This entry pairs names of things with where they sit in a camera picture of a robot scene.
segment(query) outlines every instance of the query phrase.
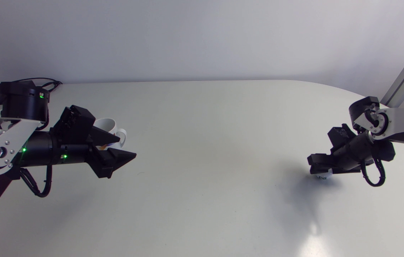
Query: small white object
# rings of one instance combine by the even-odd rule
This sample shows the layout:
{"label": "small white object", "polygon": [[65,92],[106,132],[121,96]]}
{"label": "small white object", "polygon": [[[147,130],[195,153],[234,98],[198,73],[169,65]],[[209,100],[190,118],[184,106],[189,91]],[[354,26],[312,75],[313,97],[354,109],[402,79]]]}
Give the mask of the small white object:
{"label": "small white object", "polygon": [[330,178],[332,176],[332,174],[333,174],[332,169],[329,169],[329,171],[326,173],[320,173],[320,174],[315,174],[315,175],[317,178],[325,180],[325,179]]}
{"label": "small white object", "polygon": [[119,134],[122,134],[124,136],[124,139],[122,141],[116,142],[116,143],[111,143],[109,145],[102,145],[102,146],[97,146],[97,149],[99,150],[107,150],[108,148],[115,148],[115,149],[122,149],[125,144],[125,139],[127,137],[127,132],[122,129],[118,128],[116,125],[116,121],[112,118],[101,118],[97,119],[94,122],[94,127],[98,127],[101,130],[105,130],[110,134],[113,134],[117,137],[120,137]]}

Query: mug handle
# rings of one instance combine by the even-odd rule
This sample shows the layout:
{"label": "mug handle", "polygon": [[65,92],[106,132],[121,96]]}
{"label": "mug handle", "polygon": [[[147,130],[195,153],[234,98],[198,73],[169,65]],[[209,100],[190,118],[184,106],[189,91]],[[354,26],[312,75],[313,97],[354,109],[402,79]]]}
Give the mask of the mug handle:
{"label": "mug handle", "polygon": [[122,148],[124,146],[124,144],[125,144],[125,138],[127,137],[127,132],[124,129],[119,128],[116,133],[123,133],[124,134],[124,140],[122,142],[119,142],[120,145],[121,145],[121,148]]}

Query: white table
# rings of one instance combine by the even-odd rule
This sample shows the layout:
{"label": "white table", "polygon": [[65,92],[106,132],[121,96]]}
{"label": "white table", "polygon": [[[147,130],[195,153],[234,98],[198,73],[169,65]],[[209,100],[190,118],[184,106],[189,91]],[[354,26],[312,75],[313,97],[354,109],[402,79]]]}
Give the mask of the white table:
{"label": "white table", "polygon": [[[363,96],[288,80],[63,85],[66,106],[112,117],[137,158],[98,179],[55,166],[47,198],[14,181],[0,256],[404,256],[404,145],[386,183],[309,176],[326,133]],[[42,184],[43,168],[34,168]],[[370,177],[378,171],[370,166]]]}

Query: white mug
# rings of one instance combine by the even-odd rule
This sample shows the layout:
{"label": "white mug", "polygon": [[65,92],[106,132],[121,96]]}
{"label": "white mug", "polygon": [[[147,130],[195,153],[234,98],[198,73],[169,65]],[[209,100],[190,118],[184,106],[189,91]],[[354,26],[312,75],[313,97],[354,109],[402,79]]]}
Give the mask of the white mug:
{"label": "white mug", "polygon": [[125,143],[125,138],[127,137],[127,132],[123,130],[122,128],[118,128],[116,125],[116,121],[111,118],[102,118],[102,119],[97,119],[94,122],[94,127],[98,127],[101,130],[105,130],[110,134],[113,134],[117,137],[120,137],[120,134],[122,133],[124,135],[124,140],[121,140],[116,143],[109,143],[108,145],[102,145],[102,146],[97,146],[97,149],[99,150],[107,150],[108,148],[115,148],[115,149],[122,149]]}

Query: white wall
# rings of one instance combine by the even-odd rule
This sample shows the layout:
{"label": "white wall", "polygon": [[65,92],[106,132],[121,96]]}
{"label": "white wall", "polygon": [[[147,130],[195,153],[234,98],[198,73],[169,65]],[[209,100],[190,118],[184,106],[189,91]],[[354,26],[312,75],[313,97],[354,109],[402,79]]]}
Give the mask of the white wall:
{"label": "white wall", "polygon": [[404,0],[0,0],[0,81],[293,79],[382,97]]}

